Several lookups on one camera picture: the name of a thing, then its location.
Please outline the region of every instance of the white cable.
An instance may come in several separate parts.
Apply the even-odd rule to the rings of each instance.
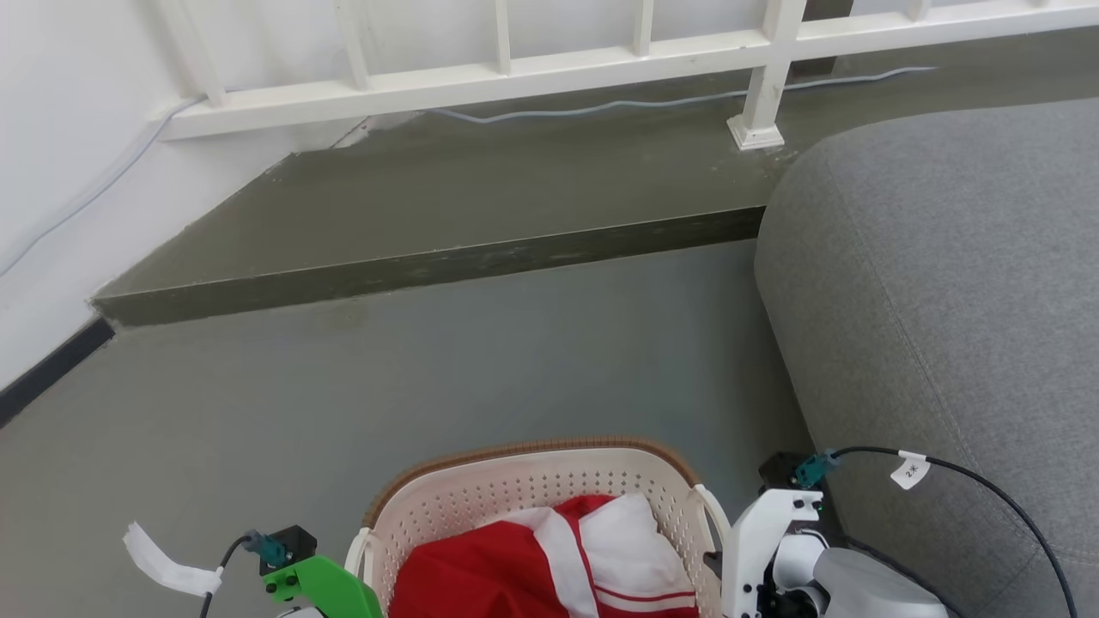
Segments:
[[[904,73],[914,73],[921,70],[932,70],[935,67],[904,67],[889,70],[879,75],[866,75],[857,77],[836,77],[831,79],[820,79],[817,81],[806,81],[803,84],[790,84],[786,86],[785,90],[802,90],[804,88],[817,88],[821,86],[836,86],[841,84],[861,84],[866,81],[878,81],[881,79],[887,79],[896,75],[901,75]],[[466,122],[474,122],[476,124],[491,124],[493,122],[500,122],[502,120],[512,120],[515,118],[554,118],[554,117],[571,117],[571,115],[582,115],[587,113],[593,113],[598,111],[608,110],[617,107],[633,107],[633,108],[670,108],[676,106],[685,106],[689,103],[700,103],[704,101],[713,101],[718,99],[730,99],[733,97],[743,97],[747,95],[747,90],[734,90],[731,92],[720,92],[718,95],[707,95],[704,97],[690,97],[687,99],[676,99],[674,101],[611,101],[609,103],[603,103],[601,106],[595,106],[590,108],[582,108],[577,110],[560,110],[560,111],[517,111],[511,113],[504,113],[500,115],[493,115],[491,118],[477,118],[474,115],[467,115],[460,112],[434,109],[428,110],[432,113],[437,113],[441,115],[446,115],[457,120],[465,120]],[[206,97],[195,97],[181,101],[176,107],[171,108],[168,113],[166,113],[159,121],[151,125],[152,130],[146,130],[146,135],[144,137],[138,136],[134,142],[134,147],[129,152],[129,156],[123,156],[119,162],[109,168],[103,177],[106,180],[95,185],[91,189],[81,192],[71,202],[69,202],[66,208],[57,211],[52,219],[43,221],[38,227],[40,231],[29,234],[30,240],[21,245],[13,246],[10,251],[0,258],[0,277],[7,275],[15,264],[19,264],[27,253],[34,249],[34,245],[38,244],[38,241],[44,239],[47,234],[63,225],[69,219],[76,217],[80,211],[87,208],[91,202],[96,201],[99,196],[107,192],[108,189],[114,186],[119,181],[119,178],[130,170],[134,164],[146,153],[148,148],[156,142],[156,139],[164,131],[164,128],[168,124],[177,113],[184,111],[185,109],[200,103],[206,100]]]

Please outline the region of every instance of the concrete step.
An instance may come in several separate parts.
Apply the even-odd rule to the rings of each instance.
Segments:
[[[434,114],[293,155],[92,299],[115,327],[192,320],[752,238],[799,153],[918,113],[1099,97],[1099,31],[862,54],[835,76],[936,70],[788,92],[786,145],[737,152],[742,100],[479,125]],[[746,88],[735,71],[501,101],[487,117]]]

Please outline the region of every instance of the black cable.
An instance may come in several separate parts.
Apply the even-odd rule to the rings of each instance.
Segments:
[[[859,453],[859,452],[885,453],[887,455],[900,456],[900,451],[896,449],[882,449],[880,446],[847,446],[846,449],[840,449],[839,451],[832,453],[832,456],[841,457],[843,455],[846,455],[847,453]],[[1061,584],[1061,592],[1064,593],[1065,595],[1065,604],[1068,606],[1068,616],[1070,618],[1078,618],[1078,615],[1076,614],[1076,602],[1073,600],[1073,591],[1069,589],[1068,587],[1068,578],[1065,577],[1065,572],[1064,570],[1061,569],[1061,562],[1057,561],[1057,556],[1056,554],[1053,553],[1053,548],[1050,547],[1050,542],[1045,540],[1045,536],[1043,536],[1042,531],[1037,529],[1037,525],[1034,523],[1034,520],[1031,519],[1029,515],[1026,515],[1026,511],[1023,510],[1023,507],[1019,506],[1013,499],[1011,499],[1011,496],[1009,496],[1003,489],[1000,489],[991,481],[985,478],[984,476],[977,474],[976,472],[962,467],[957,464],[940,460],[937,457],[928,456],[926,461],[932,465],[937,465],[945,467],[947,470],[952,470],[958,474],[964,474],[965,476],[968,476],[969,478],[976,481],[977,483],[980,483],[986,488],[991,490],[993,494],[999,496],[1001,500],[1007,503],[1008,506],[1015,511],[1015,515],[1018,515],[1019,518],[1023,520],[1023,523],[1025,523],[1026,527],[1030,528],[1031,532],[1034,534],[1034,538],[1037,539],[1037,544],[1042,545],[1042,550],[1045,552],[1046,558],[1050,559],[1050,564],[1053,565],[1053,572],[1057,575],[1057,582]]]
[[[236,551],[236,548],[241,547],[241,543],[246,543],[246,542],[248,542],[251,540],[252,540],[252,537],[248,536],[248,534],[245,534],[245,536],[241,537],[240,539],[233,541],[233,544],[229,545],[229,549],[225,550],[225,556],[221,559],[221,564],[219,564],[219,566],[221,566],[222,569],[224,569],[225,565],[229,564],[229,559],[233,558],[233,552]],[[207,618],[206,615],[207,615],[207,613],[210,611],[210,602],[211,600],[213,600],[213,593],[207,593],[206,598],[202,599],[202,611],[199,613],[199,618]]]
[[[872,548],[870,545],[867,545],[866,543],[859,541],[858,539],[848,537],[847,534],[843,534],[841,538],[844,540],[844,542],[846,542],[848,545],[855,548],[856,550],[858,550],[858,551],[861,551],[861,552],[863,552],[865,554],[868,554],[872,558],[875,558],[875,559],[877,559],[880,562],[884,562],[884,563],[888,564],[889,566],[892,566],[893,571],[896,571],[896,572],[900,573],[901,575],[908,577],[909,580],[915,582],[915,584],[918,586],[920,586],[923,589],[928,591],[929,593],[935,595],[939,598],[939,600],[944,606],[946,606],[946,609],[950,609],[951,611],[953,611],[955,616],[957,616],[958,618],[965,618],[965,614],[962,614],[962,610],[958,609],[958,606],[957,606],[956,603],[954,603],[951,599],[946,598],[946,596],[943,595],[942,592],[940,592],[934,586],[932,586],[931,583],[929,583],[923,577],[920,577],[911,569],[909,569],[909,567],[904,566],[903,564],[897,562],[893,558],[889,556],[888,554],[882,553],[881,551],[876,550],[876,549]]]

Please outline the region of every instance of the brown basket rim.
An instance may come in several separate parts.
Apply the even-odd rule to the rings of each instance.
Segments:
[[[513,442],[511,444],[489,446],[486,449],[477,449],[474,451],[466,451],[464,453],[435,457],[406,470],[401,474],[397,475],[396,478],[390,481],[389,484],[386,485],[385,489],[382,489],[381,493],[375,497],[369,510],[367,510],[366,515],[363,517],[363,527],[374,529],[374,527],[378,523],[378,517],[381,515],[382,509],[387,504],[389,504],[389,500],[397,495],[397,492],[399,492],[401,487],[404,487],[412,481],[431,474],[432,472],[499,457],[510,457],[512,455],[545,453],[550,451],[573,451],[578,449],[635,449],[637,451],[644,451],[646,453],[654,454],[670,464],[671,467],[674,467],[676,472],[684,477],[684,481],[687,482],[688,486],[693,487],[695,485],[701,483],[698,474],[696,474],[690,465],[688,465],[687,462],[679,456],[679,453],[668,446],[665,446],[664,444],[660,444],[659,442],[648,440],[646,438],[603,435],[595,438]]]

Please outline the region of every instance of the post base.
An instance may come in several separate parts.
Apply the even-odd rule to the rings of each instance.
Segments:
[[[782,134],[778,132],[778,126],[771,124],[765,129],[748,129],[744,125],[743,114],[730,118],[725,124],[729,125],[729,132],[733,134],[736,147],[742,151],[769,148],[786,143],[782,140]]]

